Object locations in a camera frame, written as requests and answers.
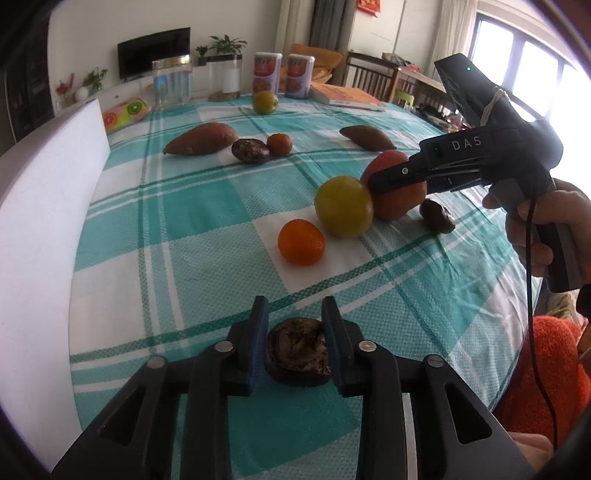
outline fruit-print pillow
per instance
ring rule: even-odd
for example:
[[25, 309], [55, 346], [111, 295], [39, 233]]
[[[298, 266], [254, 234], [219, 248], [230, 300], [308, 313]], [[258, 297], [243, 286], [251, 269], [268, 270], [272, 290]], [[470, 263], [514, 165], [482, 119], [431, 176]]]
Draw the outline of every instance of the fruit-print pillow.
[[103, 122], [108, 134], [127, 125], [143, 120], [150, 112], [150, 107], [141, 98], [131, 98], [121, 102], [103, 113]]

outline white string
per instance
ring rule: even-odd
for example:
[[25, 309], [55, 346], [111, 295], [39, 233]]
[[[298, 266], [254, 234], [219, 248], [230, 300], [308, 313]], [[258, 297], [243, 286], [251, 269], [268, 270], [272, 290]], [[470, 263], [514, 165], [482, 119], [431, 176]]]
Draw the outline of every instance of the white string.
[[480, 119], [480, 126], [481, 127], [484, 127], [488, 123], [488, 118], [491, 115], [493, 107], [503, 97], [509, 98], [509, 95], [507, 95], [507, 92], [504, 91], [502, 88], [495, 87], [495, 94], [493, 95], [492, 100], [489, 102], [489, 104], [486, 107], [484, 107], [484, 110], [482, 112], [482, 118]]

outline red decoration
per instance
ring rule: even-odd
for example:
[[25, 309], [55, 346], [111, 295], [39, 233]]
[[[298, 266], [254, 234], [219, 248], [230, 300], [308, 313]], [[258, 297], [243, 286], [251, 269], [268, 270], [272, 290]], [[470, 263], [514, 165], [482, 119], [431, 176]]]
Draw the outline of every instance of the red decoration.
[[377, 17], [379, 13], [379, 0], [357, 0], [357, 10]]

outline gray curtain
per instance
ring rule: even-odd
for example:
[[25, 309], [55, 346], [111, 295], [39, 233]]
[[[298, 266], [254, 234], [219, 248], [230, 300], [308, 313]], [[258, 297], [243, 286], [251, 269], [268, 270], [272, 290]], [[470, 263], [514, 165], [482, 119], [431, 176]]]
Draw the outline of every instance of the gray curtain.
[[339, 49], [346, 0], [316, 0], [310, 27], [310, 47]]

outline blue gripper pad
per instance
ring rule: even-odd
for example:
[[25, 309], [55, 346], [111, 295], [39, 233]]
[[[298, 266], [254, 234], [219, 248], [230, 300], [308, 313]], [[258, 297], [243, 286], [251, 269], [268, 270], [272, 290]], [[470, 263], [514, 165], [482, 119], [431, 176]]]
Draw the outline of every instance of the blue gripper pad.
[[322, 300], [322, 326], [324, 327], [324, 338], [326, 340], [326, 349], [329, 354], [329, 364], [331, 370], [331, 377], [335, 382], [339, 394], [343, 394], [343, 374], [340, 364], [339, 344], [336, 341], [335, 332], [333, 330], [332, 321], [329, 313], [329, 302], [334, 302], [334, 298], [326, 297]]
[[267, 330], [269, 329], [269, 302], [265, 297], [258, 296], [255, 298], [251, 315], [247, 322], [256, 322], [252, 335], [247, 376], [248, 386], [252, 390], [260, 382], [264, 370], [263, 356]]

